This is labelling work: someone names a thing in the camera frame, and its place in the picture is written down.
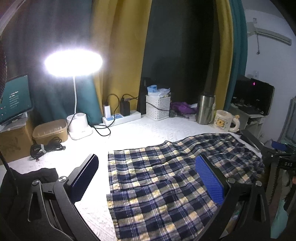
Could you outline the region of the blue yellow plaid pants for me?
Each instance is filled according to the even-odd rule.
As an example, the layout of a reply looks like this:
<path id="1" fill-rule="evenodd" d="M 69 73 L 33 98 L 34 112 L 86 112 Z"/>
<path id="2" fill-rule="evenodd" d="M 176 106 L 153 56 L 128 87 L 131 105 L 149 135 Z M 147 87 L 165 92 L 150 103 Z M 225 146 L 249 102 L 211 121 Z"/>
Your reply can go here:
<path id="1" fill-rule="evenodd" d="M 197 237 L 218 208 L 195 170 L 199 155 L 239 183 L 264 170 L 262 159 L 229 133 L 110 152 L 107 205 L 118 240 Z"/>

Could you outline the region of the beige plastic container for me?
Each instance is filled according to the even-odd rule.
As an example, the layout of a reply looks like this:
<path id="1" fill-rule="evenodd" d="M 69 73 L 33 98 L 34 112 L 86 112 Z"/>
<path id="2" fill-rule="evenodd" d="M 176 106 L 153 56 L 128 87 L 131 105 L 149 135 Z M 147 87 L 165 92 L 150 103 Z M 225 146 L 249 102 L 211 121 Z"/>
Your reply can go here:
<path id="1" fill-rule="evenodd" d="M 67 122 L 64 119 L 43 123 L 34 128 L 32 138 L 37 144 L 48 144 L 55 137 L 59 137 L 62 142 L 68 139 Z"/>

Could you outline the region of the cream cartoon mug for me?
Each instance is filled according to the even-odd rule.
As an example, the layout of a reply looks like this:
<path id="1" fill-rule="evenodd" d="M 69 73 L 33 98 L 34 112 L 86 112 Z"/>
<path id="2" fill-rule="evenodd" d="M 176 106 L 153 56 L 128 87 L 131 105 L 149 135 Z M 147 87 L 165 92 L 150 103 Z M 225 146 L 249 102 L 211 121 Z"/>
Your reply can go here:
<path id="1" fill-rule="evenodd" d="M 217 110 L 214 118 L 213 126 L 224 132 L 237 132 L 240 128 L 240 116 L 232 115 L 225 110 Z"/>

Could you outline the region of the black garment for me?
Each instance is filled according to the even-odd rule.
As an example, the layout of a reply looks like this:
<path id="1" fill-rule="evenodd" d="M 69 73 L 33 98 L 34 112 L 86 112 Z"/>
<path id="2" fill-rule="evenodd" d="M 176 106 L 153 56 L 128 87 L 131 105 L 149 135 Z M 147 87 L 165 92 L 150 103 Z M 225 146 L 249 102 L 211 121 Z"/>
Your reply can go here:
<path id="1" fill-rule="evenodd" d="M 55 168 L 41 168 L 25 174 L 20 174 L 12 169 L 12 173 L 16 178 L 18 193 L 15 192 L 14 185 L 8 175 L 4 176 L 1 184 L 1 214 L 8 223 L 14 223 L 26 209 L 29 191 L 34 180 L 39 180 L 41 183 L 51 183 L 58 179 Z"/>

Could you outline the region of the white power strip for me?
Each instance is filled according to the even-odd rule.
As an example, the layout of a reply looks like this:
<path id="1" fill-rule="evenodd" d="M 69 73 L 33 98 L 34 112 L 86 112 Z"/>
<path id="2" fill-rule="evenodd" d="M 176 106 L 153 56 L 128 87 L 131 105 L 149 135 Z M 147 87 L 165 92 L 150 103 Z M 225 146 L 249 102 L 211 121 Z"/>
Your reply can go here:
<path id="1" fill-rule="evenodd" d="M 115 114 L 115 116 L 111 116 L 109 118 L 103 117 L 103 123 L 106 126 L 116 126 L 116 125 L 121 125 L 123 123 L 128 123 L 130 121 L 136 121 L 141 118 L 141 113 L 136 111 L 136 110 L 131 110 L 130 115 L 123 116 L 120 113 Z"/>

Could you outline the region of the cardboard box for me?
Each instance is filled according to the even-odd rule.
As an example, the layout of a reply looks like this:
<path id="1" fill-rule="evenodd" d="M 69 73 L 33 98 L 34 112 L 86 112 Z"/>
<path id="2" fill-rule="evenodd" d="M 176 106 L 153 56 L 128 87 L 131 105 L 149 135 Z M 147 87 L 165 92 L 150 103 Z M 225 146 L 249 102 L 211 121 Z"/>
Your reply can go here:
<path id="1" fill-rule="evenodd" d="M 1 153 L 7 162 L 30 155 L 33 129 L 32 121 L 28 119 L 24 126 L 1 133 Z"/>

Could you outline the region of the stainless steel tumbler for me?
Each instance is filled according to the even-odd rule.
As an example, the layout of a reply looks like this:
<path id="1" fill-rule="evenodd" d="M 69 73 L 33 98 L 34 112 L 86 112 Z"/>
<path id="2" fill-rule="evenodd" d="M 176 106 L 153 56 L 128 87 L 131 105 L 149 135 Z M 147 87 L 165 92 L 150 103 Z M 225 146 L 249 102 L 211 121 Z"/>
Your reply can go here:
<path id="1" fill-rule="evenodd" d="M 211 94 L 200 95 L 198 102 L 197 123 L 208 125 L 213 120 L 215 96 Z"/>

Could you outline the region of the white charger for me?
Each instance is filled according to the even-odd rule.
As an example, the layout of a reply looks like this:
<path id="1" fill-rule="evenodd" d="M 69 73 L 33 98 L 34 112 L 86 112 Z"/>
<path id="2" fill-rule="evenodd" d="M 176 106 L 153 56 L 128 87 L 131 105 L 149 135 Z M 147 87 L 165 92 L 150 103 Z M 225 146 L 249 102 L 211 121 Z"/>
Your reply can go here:
<path id="1" fill-rule="evenodd" d="M 109 105 L 103 105 L 103 112 L 104 112 L 104 117 L 105 118 L 110 118 L 111 117 L 111 109 Z"/>

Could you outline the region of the purple cloth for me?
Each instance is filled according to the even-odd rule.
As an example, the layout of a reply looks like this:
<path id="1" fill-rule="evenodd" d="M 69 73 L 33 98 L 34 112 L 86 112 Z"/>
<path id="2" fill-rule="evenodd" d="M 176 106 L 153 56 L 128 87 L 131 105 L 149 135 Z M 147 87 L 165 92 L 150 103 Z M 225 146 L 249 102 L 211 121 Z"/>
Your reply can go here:
<path id="1" fill-rule="evenodd" d="M 172 102 L 171 110 L 179 114 L 195 114 L 197 112 L 196 108 L 192 108 L 186 102 Z"/>

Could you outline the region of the white lattice basket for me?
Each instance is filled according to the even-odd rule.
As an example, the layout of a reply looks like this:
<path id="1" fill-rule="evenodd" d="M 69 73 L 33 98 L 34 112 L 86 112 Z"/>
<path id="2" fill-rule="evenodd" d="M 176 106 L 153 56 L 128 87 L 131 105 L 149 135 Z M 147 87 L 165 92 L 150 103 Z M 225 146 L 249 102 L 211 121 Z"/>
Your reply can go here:
<path id="1" fill-rule="evenodd" d="M 146 96 L 146 116 L 154 121 L 161 121 L 169 117 L 171 97 Z"/>

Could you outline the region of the tablet screen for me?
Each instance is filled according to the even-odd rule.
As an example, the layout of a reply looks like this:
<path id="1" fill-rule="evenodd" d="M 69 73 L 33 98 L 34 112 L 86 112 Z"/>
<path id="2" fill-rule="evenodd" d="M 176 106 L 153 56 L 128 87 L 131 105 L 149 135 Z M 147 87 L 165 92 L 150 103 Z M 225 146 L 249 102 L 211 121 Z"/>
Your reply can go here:
<path id="1" fill-rule="evenodd" d="M 28 76 L 10 79 L 1 99 L 1 125 L 32 108 Z"/>

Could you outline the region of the blue plastic bag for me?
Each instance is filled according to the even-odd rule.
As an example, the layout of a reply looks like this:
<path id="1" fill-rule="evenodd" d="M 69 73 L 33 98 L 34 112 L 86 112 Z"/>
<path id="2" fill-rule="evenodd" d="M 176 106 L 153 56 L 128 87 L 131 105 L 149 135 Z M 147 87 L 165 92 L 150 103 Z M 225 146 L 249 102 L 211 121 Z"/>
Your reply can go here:
<path id="1" fill-rule="evenodd" d="M 147 87 L 148 96 L 162 98 L 167 96 L 170 92 L 171 90 L 169 88 L 158 88 L 157 85 L 150 85 Z"/>

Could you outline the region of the white desk lamp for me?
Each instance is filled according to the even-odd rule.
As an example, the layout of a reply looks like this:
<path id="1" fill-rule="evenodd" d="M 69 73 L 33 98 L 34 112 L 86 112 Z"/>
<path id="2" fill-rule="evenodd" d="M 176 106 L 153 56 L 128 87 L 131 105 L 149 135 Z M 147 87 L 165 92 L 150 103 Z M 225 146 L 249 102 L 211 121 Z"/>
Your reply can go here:
<path id="1" fill-rule="evenodd" d="M 99 72 L 102 64 L 98 52 L 78 47 L 56 50 L 44 60 L 48 74 L 57 80 L 73 81 L 74 111 L 66 118 L 67 131 L 73 140 L 90 136 L 92 126 L 101 122 L 102 112 L 92 76 Z"/>

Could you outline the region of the yellow curtain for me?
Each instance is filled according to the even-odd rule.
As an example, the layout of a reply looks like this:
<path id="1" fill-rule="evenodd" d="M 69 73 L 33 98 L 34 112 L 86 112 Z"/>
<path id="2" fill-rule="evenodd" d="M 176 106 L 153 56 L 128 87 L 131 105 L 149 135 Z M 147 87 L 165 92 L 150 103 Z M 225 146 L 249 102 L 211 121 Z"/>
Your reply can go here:
<path id="1" fill-rule="evenodd" d="M 93 1 L 91 42 L 103 59 L 93 77 L 100 105 L 119 113 L 123 94 L 139 92 L 152 1 Z"/>

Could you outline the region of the teal curtain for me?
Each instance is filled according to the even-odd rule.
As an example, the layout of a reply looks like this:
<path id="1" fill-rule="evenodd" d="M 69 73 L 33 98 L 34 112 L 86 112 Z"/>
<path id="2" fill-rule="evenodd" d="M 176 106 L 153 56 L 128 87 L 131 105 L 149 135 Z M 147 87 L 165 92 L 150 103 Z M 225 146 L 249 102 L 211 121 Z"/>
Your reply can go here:
<path id="1" fill-rule="evenodd" d="M 44 60 L 56 50 L 90 46 L 91 7 L 91 1 L 26 1 L 1 35 L 8 78 L 29 77 L 36 124 L 73 114 L 72 79 L 55 79 Z"/>

